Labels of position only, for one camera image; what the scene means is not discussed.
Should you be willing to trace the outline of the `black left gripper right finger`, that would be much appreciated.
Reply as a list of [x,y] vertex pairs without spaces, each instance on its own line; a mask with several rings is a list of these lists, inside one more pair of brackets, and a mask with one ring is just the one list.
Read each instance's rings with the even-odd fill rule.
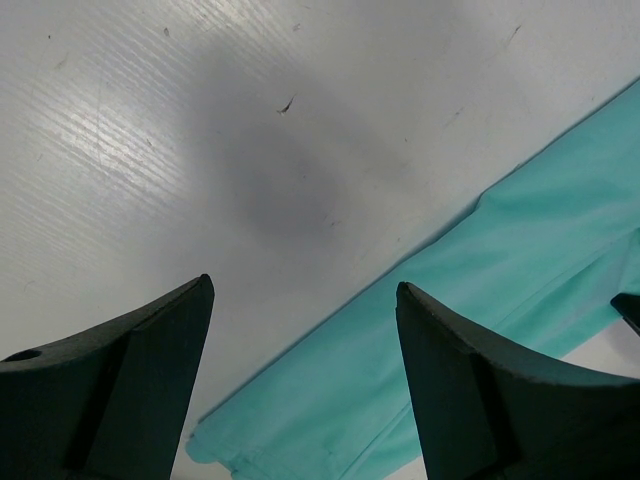
[[431,479],[635,479],[639,382],[535,352],[413,284],[396,322]]

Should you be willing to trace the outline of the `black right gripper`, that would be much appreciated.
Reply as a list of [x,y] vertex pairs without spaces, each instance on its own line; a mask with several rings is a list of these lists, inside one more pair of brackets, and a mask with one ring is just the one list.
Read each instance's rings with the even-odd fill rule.
[[610,304],[635,333],[640,333],[639,295],[619,293],[610,301]]

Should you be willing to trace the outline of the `teal t shirt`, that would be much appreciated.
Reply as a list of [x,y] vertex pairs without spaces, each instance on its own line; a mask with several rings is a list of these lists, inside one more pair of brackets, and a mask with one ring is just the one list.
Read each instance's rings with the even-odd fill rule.
[[399,283],[560,358],[639,290],[639,88],[479,198],[202,419],[186,451],[235,479],[383,479],[419,456],[395,321]]

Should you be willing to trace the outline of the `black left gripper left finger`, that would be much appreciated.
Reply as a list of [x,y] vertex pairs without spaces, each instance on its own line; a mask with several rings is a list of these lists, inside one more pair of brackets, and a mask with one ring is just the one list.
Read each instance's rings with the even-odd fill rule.
[[3,359],[2,478],[170,478],[213,303],[201,275]]

